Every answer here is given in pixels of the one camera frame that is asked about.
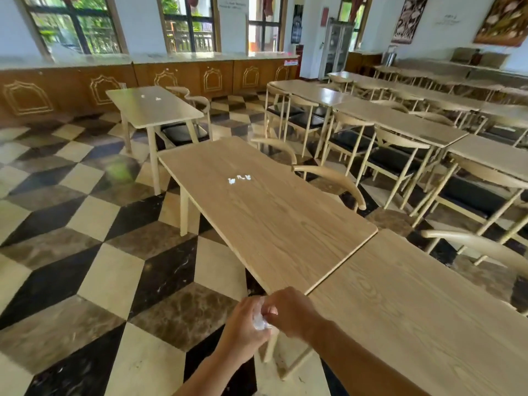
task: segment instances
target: arch-shaped decoration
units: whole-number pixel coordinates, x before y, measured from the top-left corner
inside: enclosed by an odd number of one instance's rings
[[[107,96],[106,91],[115,89],[121,89],[121,86],[112,76],[99,75],[96,79],[92,78],[90,81],[90,90],[98,106],[112,104],[112,100]]]
[[[154,85],[161,87],[178,86],[178,78],[172,72],[169,72],[167,68],[165,71],[156,74]]]
[[[279,66],[277,68],[277,72],[275,72],[275,80],[276,81],[286,81],[288,80],[288,76],[290,75],[290,70],[286,66]]]
[[[259,68],[252,65],[246,68],[242,78],[242,87],[257,87],[259,85]]]
[[[206,92],[215,92],[222,89],[222,73],[215,68],[209,68],[203,74],[203,89]]]
[[[46,92],[34,83],[15,80],[4,85],[4,97],[16,115],[52,112],[53,105]]]

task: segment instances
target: left hand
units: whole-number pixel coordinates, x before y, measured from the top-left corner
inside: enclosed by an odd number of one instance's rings
[[[260,296],[246,297],[234,308],[213,354],[228,361],[237,370],[253,357],[270,337],[271,330],[258,331],[253,326],[253,310]]]

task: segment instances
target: forearm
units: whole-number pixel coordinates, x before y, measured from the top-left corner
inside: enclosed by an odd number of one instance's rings
[[[235,363],[213,353],[173,396],[220,396],[238,368]]]
[[[349,394],[422,396],[421,389],[351,339],[334,322],[320,319],[305,341],[326,361]]]

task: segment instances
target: geometric patterned floor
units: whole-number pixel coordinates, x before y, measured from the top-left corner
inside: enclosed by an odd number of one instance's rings
[[[261,136],[263,100],[253,94],[213,101],[211,138]],[[154,195],[146,132],[131,127],[132,153],[127,153],[119,122],[119,114],[106,113],[0,129],[2,396],[171,396],[214,350],[237,301],[263,294],[191,206],[189,234],[180,236],[178,185],[160,166],[162,193]],[[312,157],[315,142],[301,158],[299,141],[288,139],[299,162],[319,163]],[[286,161],[280,152],[265,151]],[[344,171],[337,155],[326,165]],[[353,206],[343,189],[321,178],[308,180]],[[415,246],[427,245],[421,229],[470,225],[440,206],[413,230],[397,207],[398,195],[387,210],[380,208],[390,188],[382,175],[364,179],[360,190],[367,210],[359,213]],[[406,209],[419,201],[420,192],[417,188]],[[495,225],[486,235],[500,232]],[[507,245],[526,254],[518,242]],[[441,241],[432,255],[494,296],[526,303],[523,279],[493,262],[474,267],[471,256],[457,256],[455,247]],[[279,369],[303,348],[281,335]],[[263,365],[256,356],[224,394],[346,392],[314,355],[286,382],[278,378],[275,363]]]

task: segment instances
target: hand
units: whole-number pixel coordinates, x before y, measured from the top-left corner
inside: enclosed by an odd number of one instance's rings
[[[262,315],[286,336],[304,341],[308,331],[322,320],[312,301],[291,286],[267,296]]]
[[[233,364],[235,371],[252,358],[271,335],[270,329],[258,331],[253,326],[253,310],[259,300],[260,296],[246,297],[236,305],[213,353]]]

